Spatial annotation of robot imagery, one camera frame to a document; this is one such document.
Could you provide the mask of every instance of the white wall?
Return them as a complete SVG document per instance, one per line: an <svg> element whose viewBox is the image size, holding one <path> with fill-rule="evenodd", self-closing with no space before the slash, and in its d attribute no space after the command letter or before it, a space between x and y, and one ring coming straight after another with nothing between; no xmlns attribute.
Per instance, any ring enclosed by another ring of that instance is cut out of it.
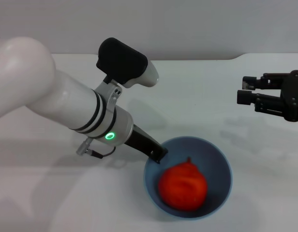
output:
<svg viewBox="0 0 298 232"><path fill-rule="evenodd" d="M298 0L0 0L0 37L97 53L116 37L151 59L298 52Z"/></svg>

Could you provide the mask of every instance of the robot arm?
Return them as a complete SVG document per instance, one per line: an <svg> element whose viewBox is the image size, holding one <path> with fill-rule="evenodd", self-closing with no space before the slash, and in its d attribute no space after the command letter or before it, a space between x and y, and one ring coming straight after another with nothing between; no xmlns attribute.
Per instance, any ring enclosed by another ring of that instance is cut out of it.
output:
<svg viewBox="0 0 298 232"><path fill-rule="evenodd" d="M97 139L114 147L125 143L159 162L167 150L116 106L122 94L118 83L153 86L159 78L154 66L144 55L110 38L100 47L97 67L107 76L92 90L56 70L50 52L40 42L30 38L0 41L0 117L25 105L88 136L77 151L79 155L102 158L89 150L91 141Z"/></svg>
<svg viewBox="0 0 298 232"><path fill-rule="evenodd" d="M259 89L281 89L280 97L255 94ZM265 73L261 79L243 77L242 89L237 92L237 103L250 105L254 103L255 111L282 116L290 122L298 121L298 70L291 73Z"/></svg>

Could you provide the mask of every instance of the white table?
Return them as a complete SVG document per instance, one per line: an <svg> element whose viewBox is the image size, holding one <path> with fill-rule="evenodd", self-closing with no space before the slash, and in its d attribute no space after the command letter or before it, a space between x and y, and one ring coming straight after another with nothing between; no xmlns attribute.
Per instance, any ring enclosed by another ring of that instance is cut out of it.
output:
<svg viewBox="0 0 298 232"><path fill-rule="evenodd" d="M54 58L91 88L105 76L95 55ZM243 76L298 69L298 54L154 65L158 85L124 89L118 105L159 142L191 135L216 144L233 169L226 204L203 220L174 220L145 193L145 155L123 145L102 160L78 157L85 136L22 107L0 119L0 232L298 231L298 123L236 104Z"/></svg>

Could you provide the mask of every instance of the black strap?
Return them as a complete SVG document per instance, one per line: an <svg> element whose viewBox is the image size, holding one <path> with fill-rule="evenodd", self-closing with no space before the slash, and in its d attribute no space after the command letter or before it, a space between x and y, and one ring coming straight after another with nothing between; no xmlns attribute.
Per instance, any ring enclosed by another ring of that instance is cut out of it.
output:
<svg viewBox="0 0 298 232"><path fill-rule="evenodd" d="M84 132L78 132L78 133L81 133L81 134L91 133L92 131L96 130L99 127L99 125L102 123L102 121L105 117L105 114L106 114L106 102L105 102L105 100L102 96L101 96L101 99L102 99L102 102L103 102L103 109L102 109L102 114L101 114L99 120L97 120L95 125L93 127L91 127L89 130L84 131Z"/></svg>
<svg viewBox="0 0 298 232"><path fill-rule="evenodd" d="M90 125L94 122L94 120L96 119L96 117L97 117L97 115L98 115L98 113L99 113L100 105L101 105L101 104L100 104L100 98L99 98L98 94L97 94L94 90L92 90L92 91L95 93L95 96L96 96L96 108L95 108L95 112L94 112L92 118L89 120L89 122L87 122L86 125L84 125L84 126L78 128L78 129L73 129L73 130L75 130L75 131L82 131L82 130L84 130L85 128L87 128L88 126L90 126Z"/></svg>

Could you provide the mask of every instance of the bowl rim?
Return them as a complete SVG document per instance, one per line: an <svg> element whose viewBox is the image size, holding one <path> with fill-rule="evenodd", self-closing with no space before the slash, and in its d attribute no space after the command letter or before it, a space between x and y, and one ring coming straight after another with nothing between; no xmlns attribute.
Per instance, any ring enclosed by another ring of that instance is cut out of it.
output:
<svg viewBox="0 0 298 232"><path fill-rule="evenodd" d="M180 220L193 221L193 220L199 220L199 219L207 218L207 217L209 217L210 215L213 215L214 213L216 213L219 209L221 209L221 207L222 207L222 206L225 204L225 202L228 200L228 198L229 198L229 196L230 196L230 194L231 194L231 191L232 191L232 186L233 186L233 172L232 172L231 165L230 165L229 161L227 160L225 154L224 154L224 153L223 153L223 152L222 152L222 151L221 151L215 144L213 144L213 143L211 143L211 142L209 142L209 141L207 141L207 140L205 140L205 139L202 139L202 138L199 138L199 137L195 137L195 136L180 136L180 137L175 137L175 138L172 138L172 139L169 139L169 140L163 142L163 143L162 143L162 146L163 146L164 144L166 144L166 143L168 143L168 142L174 140L174 139L183 139L183 138L198 139L198 140L201 140L201 141L203 141L203 142L205 142L205 143L208 143L208 144L212 145L214 148L216 148L216 149L222 154L223 158L225 159L225 161L226 161L226 163L227 163L227 166L228 166L228 168L229 168L229 170L230 170L231 184L230 184L230 189L229 189L229 191L228 191L228 194L227 194L225 200L221 203L221 205L219 205L215 210L213 210L213 211L210 212L209 214L206 214L206 215L203 215L203 216L199 216L199 217L195 217L195 218L194 218L194 217L180 217L180 216L175 216L175 215L173 215L173 214L171 214L171 213L169 213L169 212L163 210L163 209L162 209L161 207L159 207L159 206L157 205L157 203L152 199L151 195L149 194L147 185L146 185L146 179L145 179L145 177L146 177L146 169L147 169L148 163L149 163L149 161L150 161L150 158L147 159L146 164L145 164L144 173L143 173L143 182L144 182L144 187L145 187L145 190L146 190L147 195L149 196L151 202L152 202L152 203L153 203L159 210L161 210L162 212L164 212L164 213L170 215L171 217L174 217L174 218L177 218L177 219L180 219Z"/></svg>

